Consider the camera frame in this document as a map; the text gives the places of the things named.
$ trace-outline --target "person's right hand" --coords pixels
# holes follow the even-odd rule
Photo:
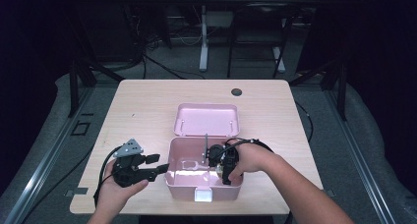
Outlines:
[[[237,140],[231,140],[229,143],[233,144],[235,142],[237,142]],[[276,154],[253,143],[242,143],[237,145],[236,150],[239,153],[239,162],[229,175],[230,181],[238,179],[244,172],[252,173],[264,171],[268,158],[270,156],[276,156]]]

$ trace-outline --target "black chair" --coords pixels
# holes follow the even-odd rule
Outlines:
[[[229,60],[227,77],[230,78],[232,59],[235,60],[273,60],[275,67],[273,77],[276,77],[277,66],[282,59],[286,40],[291,30],[292,23],[297,18],[300,9],[290,4],[265,4],[251,3],[235,11],[229,37]],[[233,48],[238,45],[268,46],[273,53],[273,48],[279,48],[279,55],[273,58],[233,58]]]

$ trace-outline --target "hand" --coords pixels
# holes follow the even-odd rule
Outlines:
[[[112,160],[107,164],[103,179],[111,175],[114,162]],[[89,223],[110,223],[128,199],[143,190],[148,183],[148,180],[142,180],[131,187],[122,188],[114,181],[113,176],[107,178],[101,185],[97,207]]]
[[[229,175],[230,181],[238,179],[244,172],[264,171],[265,161],[268,160],[268,157],[276,156],[276,154],[253,143],[242,143],[237,145],[236,149],[239,153],[239,162]]]

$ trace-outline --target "wooden tabletop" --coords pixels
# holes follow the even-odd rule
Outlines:
[[[233,88],[242,90],[234,96]],[[105,156],[135,139],[144,155],[159,153],[155,167],[167,162],[176,137],[174,121],[181,103],[227,103],[238,109],[240,138],[260,139],[320,189],[323,188],[288,83],[280,80],[125,80],[107,113],[79,188],[73,213],[93,213],[92,196]],[[172,198],[163,175],[131,197],[121,213],[149,215],[251,215],[288,212],[282,196],[263,173],[245,174],[239,196],[232,201],[193,202]]]

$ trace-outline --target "gray carpet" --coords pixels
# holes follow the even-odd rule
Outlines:
[[[208,71],[200,73],[200,43],[189,46],[181,41],[174,41],[172,49],[160,44],[148,55],[175,70],[192,72],[195,75],[178,73],[189,79],[198,79],[201,75],[206,79],[225,79],[227,48],[224,45],[222,29],[216,30],[209,40]],[[284,54],[284,63],[287,72],[278,76],[279,79],[291,81],[297,77],[295,67],[307,31],[294,28],[289,39],[288,48]],[[117,72],[127,79],[141,79],[144,65]],[[232,79],[270,79],[272,68],[261,69],[233,69]],[[63,140],[63,149],[54,162],[53,169],[36,196],[35,202],[54,186],[61,177],[70,171],[94,144],[102,122],[105,118],[117,84],[101,73],[95,73],[99,83],[91,91],[86,105],[84,105],[76,118],[81,123],[75,129],[73,126]],[[173,79],[174,77],[153,63],[147,63],[147,79]],[[380,223],[380,218],[374,208],[364,187],[360,174],[352,160],[348,149],[348,142],[339,127],[337,116],[331,113],[331,103],[328,103],[327,93],[317,87],[317,80],[300,86],[292,87],[294,98],[309,113],[314,128],[311,128],[307,115],[299,108],[300,118],[303,122],[306,135],[313,131],[311,149],[315,157],[325,190],[334,194],[332,198],[352,217],[356,223]],[[30,151],[25,163],[21,167],[8,190],[0,198],[0,222],[4,223],[19,197],[25,189],[39,162],[54,146],[60,133],[67,123],[70,110],[69,78],[64,76],[57,81],[59,87],[58,97],[46,120],[41,133]],[[80,93],[88,92],[81,88]],[[384,142],[372,115],[363,104],[360,96],[351,87],[347,91],[346,115],[348,125],[357,140],[366,161],[381,188],[396,223],[417,223],[415,198],[396,180],[394,173],[384,159]],[[71,136],[71,133],[83,136]],[[87,215],[75,215],[69,211],[71,198],[65,196],[69,190],[77,187],[86,166],[84,161],[71,175],[44,199],[29,216],[26,223],[86,223]],[[274,217],[275,223],[283,223],[285,216]],[[120,215],[114,223],[138,223],[137,216]]]

